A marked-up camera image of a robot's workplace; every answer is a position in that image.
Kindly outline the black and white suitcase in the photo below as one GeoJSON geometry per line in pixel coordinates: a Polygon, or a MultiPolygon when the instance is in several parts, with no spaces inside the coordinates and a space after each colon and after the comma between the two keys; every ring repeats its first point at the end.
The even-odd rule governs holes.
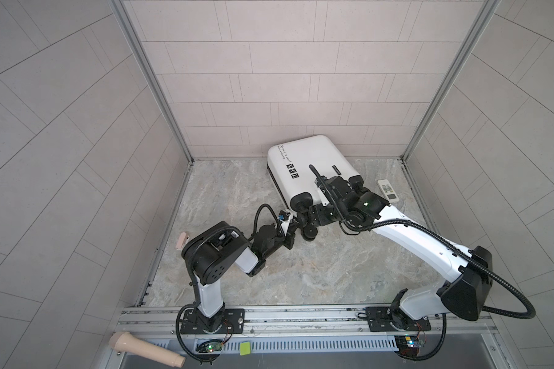
{"type": "Polygon", "coordinates": [[[271,147],[267,168],[283,204],[297,218],[306,241],[315,240],[318,227],[336,221],[335,209],[320,189],[317,175],[341,197],[349,192],[366,191],[363,177],[324,135],[271,147]]]}

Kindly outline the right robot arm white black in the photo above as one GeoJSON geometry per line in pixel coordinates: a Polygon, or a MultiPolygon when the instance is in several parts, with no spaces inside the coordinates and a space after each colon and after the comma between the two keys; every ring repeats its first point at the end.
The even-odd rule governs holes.
{"type": "Polygon", "coordinates": [[[349,184],[336,176],[326,178],[313,171],[317,188],[334,208],[335,218],[355,233],[375,232],[419,257],[440,280],[424,288],[403,292],[391,304],[409,318],[451,313],[477,321],[481,312],[516,319],[532,319],[536,309],[529,299],[492,270],[492,254],[483,247],[469,249],[443,238],[405,216],[385,198],[361,184],[349,184]],[[499,284],[525,307],[524,312],[486,306],[493,284],[499,284]]]}

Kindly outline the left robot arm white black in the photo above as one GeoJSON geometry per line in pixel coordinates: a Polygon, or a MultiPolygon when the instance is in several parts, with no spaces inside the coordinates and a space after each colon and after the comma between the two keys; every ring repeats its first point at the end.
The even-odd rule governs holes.
{"type": "Polygon", "coordinates": [[[205,331],[215,332],[223,323],[226,304],[221,292],[221,277],[232,265],[254,277],[277,250],[292,248],[298,219],[281,211],[275,220],[275,224],[263,225],[250,238],[238,228],[220,221],[184,246],[182,257],[194,287],[196,322],[205,331]]]}

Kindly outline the white remote control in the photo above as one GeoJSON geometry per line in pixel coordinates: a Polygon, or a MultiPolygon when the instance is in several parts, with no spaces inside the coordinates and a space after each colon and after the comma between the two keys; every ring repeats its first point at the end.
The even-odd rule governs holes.
{"type": "Polygon", "coordinates": [[[399,202],[399,197],[391,183],[387,179],[381,179],[377,181],[380,191],[383,193],[386,200],[390,203],[399,202]]]}

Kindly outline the small pink case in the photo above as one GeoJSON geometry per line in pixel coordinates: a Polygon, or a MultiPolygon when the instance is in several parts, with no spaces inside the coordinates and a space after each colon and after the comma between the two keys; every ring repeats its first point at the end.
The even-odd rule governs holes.
{"type": "Polygon", "coordinates": [[[182,232],[179,235],[178,241],[175,245],[177,251],[182,251],[184,247],[189,243],[190,236],[187,232],[182,232]]]}

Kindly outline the green sticky note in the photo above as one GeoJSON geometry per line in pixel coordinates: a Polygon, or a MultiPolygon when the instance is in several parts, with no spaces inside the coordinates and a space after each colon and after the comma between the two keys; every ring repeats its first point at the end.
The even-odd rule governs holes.
{"type": "Polygon", "coordinates": [[[239,355],[246,356],[252,353],[252,345],[249,341],[241,342],[239,344],[239,355]]]}

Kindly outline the left circuit board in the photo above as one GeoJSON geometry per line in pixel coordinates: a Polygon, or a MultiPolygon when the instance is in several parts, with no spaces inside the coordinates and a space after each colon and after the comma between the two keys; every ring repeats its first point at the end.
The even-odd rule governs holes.
{"type": "Polygon", "coordinates": [[[221,352],[224,347],[224,342],[221,340],[209,340],[199,344],[196,348],[198,354],[212,354],[221,352]]]}

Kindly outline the circuit board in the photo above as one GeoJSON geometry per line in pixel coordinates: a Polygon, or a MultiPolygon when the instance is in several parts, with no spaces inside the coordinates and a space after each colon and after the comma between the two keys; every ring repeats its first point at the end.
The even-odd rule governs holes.
{"type": "Polygon", "coordinates": [[[396,352],[398,356],[406,356],[409,358],[416,358],[420,355],[420,351],[426,343],[423,339],[416,335],[403,335],[395,336],[395,343],[398,347],[396,352]]]}
{"type": "Polygon", "coordinates": [[[212,354],[221,352],[224,347],[224,342],[221,340],[209,340],[199,344],[196,348],[198,354],[212,354]]]}

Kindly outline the right circuit board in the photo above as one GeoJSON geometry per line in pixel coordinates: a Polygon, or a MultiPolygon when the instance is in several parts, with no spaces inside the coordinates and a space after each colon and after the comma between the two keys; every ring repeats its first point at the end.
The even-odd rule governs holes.
{"type": "Polygon", "coordinates": [[[426,343],[423,339],[416,335],[403,335],[395,336],[395,343],[398,347],[396,352],[398,356],[406,356],[409,358],[416,358],[420,355],[420,351],[426,343]]]}

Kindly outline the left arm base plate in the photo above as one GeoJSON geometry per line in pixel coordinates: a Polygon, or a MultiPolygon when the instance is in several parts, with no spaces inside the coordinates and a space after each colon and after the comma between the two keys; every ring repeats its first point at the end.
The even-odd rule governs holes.
{"type": "Polygon", "coordinates": [[[241,334],[245,314],[242,308],[223,308],[208,318],[198,308],[189,309],[181,318],[179,331],[182,335],[241,334]]]}

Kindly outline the aluminium rail frame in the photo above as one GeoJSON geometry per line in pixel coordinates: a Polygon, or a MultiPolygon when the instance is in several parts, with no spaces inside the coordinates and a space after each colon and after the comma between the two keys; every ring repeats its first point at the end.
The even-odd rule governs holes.
{"type": "Polygon", "coordinates": [[[395,336],[416,335],[426,343],[422,352],[435,347],[442,319],[429,315],[430,331],[370,332],[367,307],[383,304],[244,306],[241,334],[182,335],[177,322],[178,307],[127,308],[118,320],[116,332],[129,332],[136,338],[170,351],[179,352],[181,338],[191,351],[204,341],[224,342],[223,354],[238,354],[239,344],[249,341],[252,353],[398,351],[395,336]]]}

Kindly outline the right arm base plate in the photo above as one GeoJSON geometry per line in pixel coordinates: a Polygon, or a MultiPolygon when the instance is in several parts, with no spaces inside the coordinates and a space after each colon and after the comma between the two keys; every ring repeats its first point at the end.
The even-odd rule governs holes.
{"type": "Polygon", "coordinates": [[[370,332],[417,332],[432,329],[427,318],[413,320],[399,308],[367,307],[365,314],[370,332]]]}

